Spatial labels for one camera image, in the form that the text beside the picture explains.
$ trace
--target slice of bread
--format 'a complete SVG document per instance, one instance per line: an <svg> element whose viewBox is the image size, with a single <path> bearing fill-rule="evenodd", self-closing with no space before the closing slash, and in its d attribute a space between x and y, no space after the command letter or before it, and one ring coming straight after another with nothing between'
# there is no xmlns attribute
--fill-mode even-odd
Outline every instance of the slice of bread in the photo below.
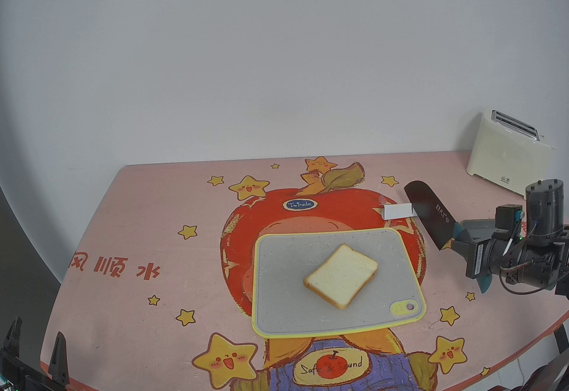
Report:
<svg viewBox="0 0 569 391"><path fill-rule="evenodd" d="M345 309L376 272L377 261L342 244L304 278L304 286L338 309Z"/></svg>

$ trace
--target cable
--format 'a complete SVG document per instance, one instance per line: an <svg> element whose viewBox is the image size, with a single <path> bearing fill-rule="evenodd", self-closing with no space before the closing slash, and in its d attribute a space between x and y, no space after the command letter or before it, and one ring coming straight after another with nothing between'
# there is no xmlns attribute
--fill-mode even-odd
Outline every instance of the cable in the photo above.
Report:
<svg viewBox="0 0 569 391"><path fill-rule="evenodd" d="M526 261L521 265L517 265L515 267L500 267L500 270L509 273L511 271L516 271L517 269L522 269L523 267L527 267L528 265L531 265L531 261Z"/></svg>
<svg viewBox="0 0 569 391"><path fill-rule="evenodd" d="M534 226L533 226L533 228L531 229L531 231L530 231L518 244L516 244L516 245L514 246L514 248L512 249L512 251L511 251L510 253L513 254L514 251L516 250L516 248L517 248L518 246L523 245L523 243L525 243L525 241L533 234L533 232L536 231L537 224L538 224L538 221L536 220L536 221L534 222ZM498 276L500 277L500 283L502 284L502 287L504 287L504 289L505 289L506 291L508 291L509 293L514 294L514 295L531 295L531 294L533 294L533 293L537 293L538 291L541 291L541 290L545 290L545 289L547 289L547 288L550 288L551 286L553 286L553 285L555 285L557 282L559 282L561 279L565 278L565 274L562 274L560 277L558 277L557 279L555 279L553 282L548 283L547 286L541 287L541 288L537 288L537 289L531 290L531 291L514 291L514 290L510 290L508 287L506 287L506 283L504 282L504 280L503 280L503 278L502 278L502 273L501 273L502 271L505 271L505 272L516 271L516 270L518 270L518 269L522 269L523 267L526 267L526 266L531 265L531 264L532 264L531 261L526 261L526 262L522 263L521 265L516 265L515 267L500 267L500 273L499 273Z"/></svg>
<svg viewBox="0 0 569 391"><path fill-rule="evenodd" d="M502 253L502 257L508 253L508 250L510 250L510 245L512 245L512 241L514 240L514 235L516 234L516 231L518 231L518 228L520 227L523 218L524 218L524 214L522 212L522 215L520 216L520 218L516 222L516 226L514 227L514 230L512 232L512 235L510 236L508 244L506 245L506 248L504 249L504 252Z"/></svg>
<svg viewBox="0 0 569 391"><path fill-rule="evenodd" d="M506 287L506 284L504 283L504 280L502 279L502 273L499 274L500 277L500 283L502 284L502 287L504 287L504 289L506 291L508 291L511 294L514 295L531 295L532 293L537 293L538 291L541 290L546 290L547 288L550 288L551 286L555 285L557 282L559 282L561 279L566 278L567 276L565 274L563 274L561 277L558 277L557 279L555 279L553 282L548 283L547 286L545 287L541 287L541 288L537 288L535 290L531 290L531 291L514 291L514 290L510 290L508 287Z"/></svg>

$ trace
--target toaster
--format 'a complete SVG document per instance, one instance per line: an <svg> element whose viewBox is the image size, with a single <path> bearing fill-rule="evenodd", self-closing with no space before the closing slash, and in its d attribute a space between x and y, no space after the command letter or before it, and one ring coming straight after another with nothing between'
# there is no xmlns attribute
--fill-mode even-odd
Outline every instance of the toaster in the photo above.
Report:
<svg viewBox="0 0 569 391"><path fill-rule="evenodd" d="M498 110L485 110L466 171L517 194L545 179L551 152L532 125Z"/></svg>

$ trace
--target pink table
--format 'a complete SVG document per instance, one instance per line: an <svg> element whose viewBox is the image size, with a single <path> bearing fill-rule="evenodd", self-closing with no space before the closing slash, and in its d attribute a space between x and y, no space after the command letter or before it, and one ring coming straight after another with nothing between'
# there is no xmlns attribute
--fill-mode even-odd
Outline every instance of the pink table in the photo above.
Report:
<svg viewBox="0 0 569 391"><path fill-rule="evenodd" d="M565 298L549 291L517 297L494 282L481 295L464 277L464 260L439 252L421 225L381 218L381 204L408 201L403 187L413 180L427 182L458 221L493 217L499 204L524 204L466 174L467 160L468 153L445 152L124 167L70 263L41 360L48 362L61 331L74 390L471 385L569 313ZM427 301L422 320L336 338L256 336L251 262L260 235L384 226L405 241ZM330 357L343 361L334 349L342 349L347 372L311 367Z"/></svg>

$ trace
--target small white box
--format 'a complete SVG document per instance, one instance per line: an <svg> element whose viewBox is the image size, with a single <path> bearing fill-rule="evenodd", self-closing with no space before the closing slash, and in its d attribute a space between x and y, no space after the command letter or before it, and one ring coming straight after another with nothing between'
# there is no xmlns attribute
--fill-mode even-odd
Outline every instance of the small white box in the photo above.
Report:
<svg viewBox="0 0 569 391"><path fill-rule="evenodd" d="M417 213L411 203L384 204L381 210L381 217L384 220L404 219L405 217L416 217Z"/></svg>

